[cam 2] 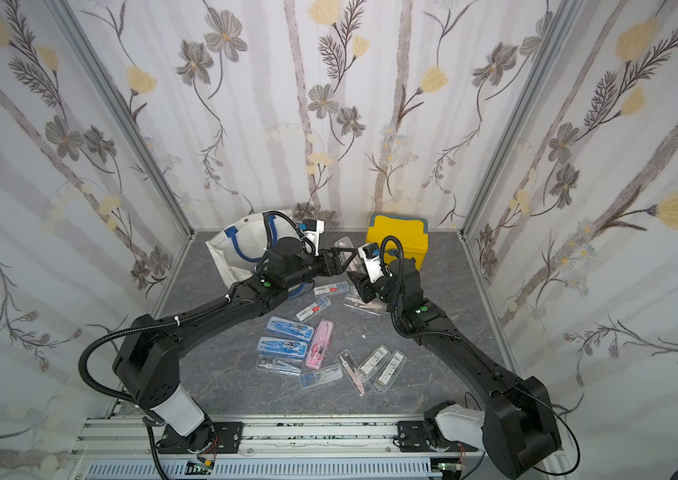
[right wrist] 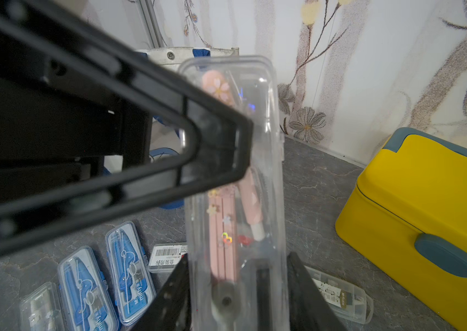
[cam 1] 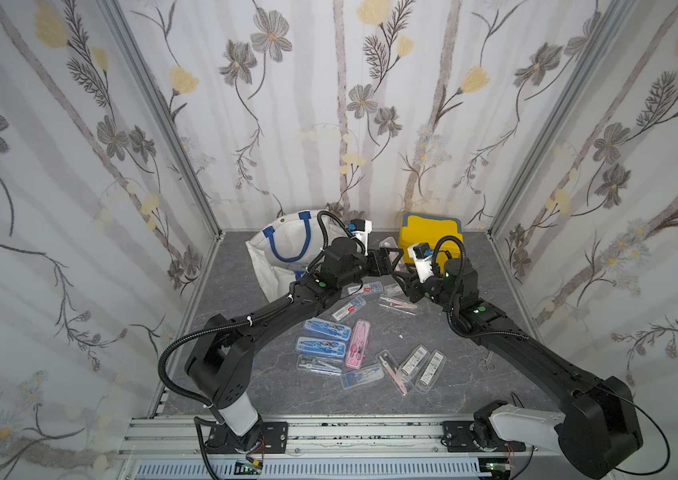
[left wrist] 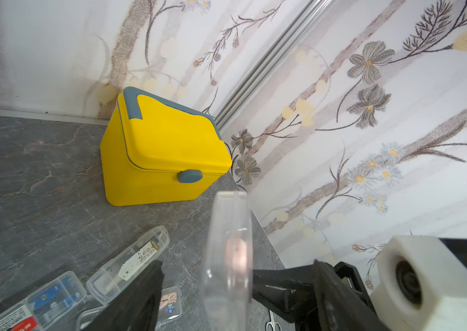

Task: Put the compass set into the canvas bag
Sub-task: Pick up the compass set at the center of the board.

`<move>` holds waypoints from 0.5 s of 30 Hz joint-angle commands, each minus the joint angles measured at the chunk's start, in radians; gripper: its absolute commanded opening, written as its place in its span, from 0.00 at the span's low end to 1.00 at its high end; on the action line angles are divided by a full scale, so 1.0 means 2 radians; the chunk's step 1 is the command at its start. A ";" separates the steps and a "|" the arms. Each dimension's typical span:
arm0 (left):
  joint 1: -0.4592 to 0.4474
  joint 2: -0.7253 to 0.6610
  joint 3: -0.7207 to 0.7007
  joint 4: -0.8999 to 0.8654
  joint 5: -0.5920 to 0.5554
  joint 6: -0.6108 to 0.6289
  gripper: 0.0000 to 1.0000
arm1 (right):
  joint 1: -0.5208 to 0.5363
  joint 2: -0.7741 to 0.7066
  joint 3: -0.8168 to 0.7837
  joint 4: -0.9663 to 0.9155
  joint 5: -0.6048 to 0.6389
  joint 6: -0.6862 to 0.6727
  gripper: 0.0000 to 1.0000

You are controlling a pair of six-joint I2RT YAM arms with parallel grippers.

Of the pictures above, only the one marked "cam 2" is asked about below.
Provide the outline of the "clear case pink compass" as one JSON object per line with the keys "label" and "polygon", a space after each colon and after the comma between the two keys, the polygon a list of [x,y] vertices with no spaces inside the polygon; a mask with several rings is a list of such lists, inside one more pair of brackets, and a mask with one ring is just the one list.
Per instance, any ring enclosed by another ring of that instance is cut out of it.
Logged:
{"label": "clear case pink compass", "polygon": [[348,376],[360,396],[366,394],[364,379],[361,376],[359,364],[349,350],[343,350],[337,354],[338,363]]}
{"label": "clear case pink compass", "polygon": [[348,236],[341,237],[334,242],[334,247],[340,250],[340,258],[342,263],[346,263],[353,258],[355,247]]}
{"label": "clear case pink compass", "polygon": [[379,316],[386,312],[386,305],[378,299],[364,302],[359,296],[348,294],[344,297],[344,305],[350,309],[366,314]]}

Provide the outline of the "clear labelled case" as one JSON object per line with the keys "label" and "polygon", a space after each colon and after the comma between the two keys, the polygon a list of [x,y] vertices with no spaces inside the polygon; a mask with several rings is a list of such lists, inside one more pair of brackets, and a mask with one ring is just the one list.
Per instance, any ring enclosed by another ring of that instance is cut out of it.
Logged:
{"label": "clear labelled case", "polygon": [[406,361],[406,355],[400,350],[395,350],[380,375],[373,382],[372,389],[378,393],[386,393],[399,377]]}
{"label": "clear labelled case", "polygon": [[364,361],[362,361],[356,373],[362,381],[368,381],[381,368],[383,362],[391,355],[385,345],[379,345]]}

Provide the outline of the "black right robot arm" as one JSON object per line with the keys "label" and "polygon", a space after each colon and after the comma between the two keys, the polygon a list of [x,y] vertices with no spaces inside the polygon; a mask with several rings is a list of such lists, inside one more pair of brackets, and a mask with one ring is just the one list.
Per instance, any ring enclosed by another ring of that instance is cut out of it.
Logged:
{"label": "black right robot arm", "polygon": [[429,446],[461,443],[482,450],[509,479],[561,447],[546,387],[505,369],[460,333],[445,310],[424,296],[412,260],[393,261],[387,273],[351,271],[348,277],[363,301],[383,301],[398,334],[435,354],[477,399],[478,410],[451,401],[427,410],[422,430]]}

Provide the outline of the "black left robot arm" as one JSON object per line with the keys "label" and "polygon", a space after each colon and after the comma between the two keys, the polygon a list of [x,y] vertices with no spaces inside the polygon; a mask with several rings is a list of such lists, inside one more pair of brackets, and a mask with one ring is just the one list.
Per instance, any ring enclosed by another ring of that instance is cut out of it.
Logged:
{"label": "black left robot arm", "polygon": [[143,315],[125,332],[113,371],[131,401],[150,417],[165,422],[181,437],[210,425],[210,419],[182,387],[180,360],[212,337],[244,321],[259,318],[286,302],[295,287],[345,272],[347,260],[337,247],[315,255],[299,240],[278,240],[262,269],[234,283],[223,297],[159,320]]}

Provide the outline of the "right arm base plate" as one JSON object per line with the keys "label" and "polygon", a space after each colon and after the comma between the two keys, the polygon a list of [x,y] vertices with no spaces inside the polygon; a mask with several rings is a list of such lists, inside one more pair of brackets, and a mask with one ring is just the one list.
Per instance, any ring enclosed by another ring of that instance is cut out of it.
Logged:
{"label": "right arm base plate", "polygon": [[399,421],[393,444],[402,453],[459,453],[456,442],[446,440],[432,422]]}

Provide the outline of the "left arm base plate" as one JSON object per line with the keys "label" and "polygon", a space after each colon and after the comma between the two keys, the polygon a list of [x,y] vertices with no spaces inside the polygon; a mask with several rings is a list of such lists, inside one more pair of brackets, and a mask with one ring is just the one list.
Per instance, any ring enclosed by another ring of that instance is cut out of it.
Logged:
{"label": "left arm base plate", "polygon": [[159,453],[166,454],[237,454],[242,433],[242,422],[206,420],[186,436],[167,425],[157,448]]}

